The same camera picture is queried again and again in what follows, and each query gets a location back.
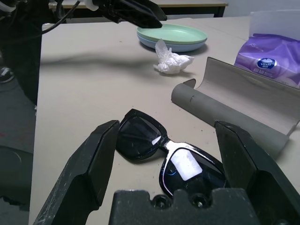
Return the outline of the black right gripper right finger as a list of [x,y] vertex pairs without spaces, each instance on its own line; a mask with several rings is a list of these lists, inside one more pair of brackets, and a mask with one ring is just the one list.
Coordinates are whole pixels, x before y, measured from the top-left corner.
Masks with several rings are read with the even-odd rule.
[[262,225],[298,225],[300,195],[274,159],[244,129],[215,121],[225,176],[242,188]]

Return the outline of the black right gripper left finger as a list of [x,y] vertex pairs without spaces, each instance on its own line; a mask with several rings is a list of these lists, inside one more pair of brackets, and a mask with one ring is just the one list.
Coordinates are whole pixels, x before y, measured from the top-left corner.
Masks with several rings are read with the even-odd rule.
[[111,120],[91,132],[67,161],[34,224],[86,224],[103,203],[119,128],[120,122]]

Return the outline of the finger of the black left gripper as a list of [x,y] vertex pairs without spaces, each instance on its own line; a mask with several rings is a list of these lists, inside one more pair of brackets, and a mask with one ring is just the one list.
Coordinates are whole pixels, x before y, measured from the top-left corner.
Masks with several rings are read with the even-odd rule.
[[150,0],[119,0],[118,9],[123,16],[137,19],[153,17],[166,20],[167,16],[156,3]]
[[129,22],[140,28],[161,28],[162,9],[149,8],[107,8],[101,7],[100,13],[103,17],[114,23]]

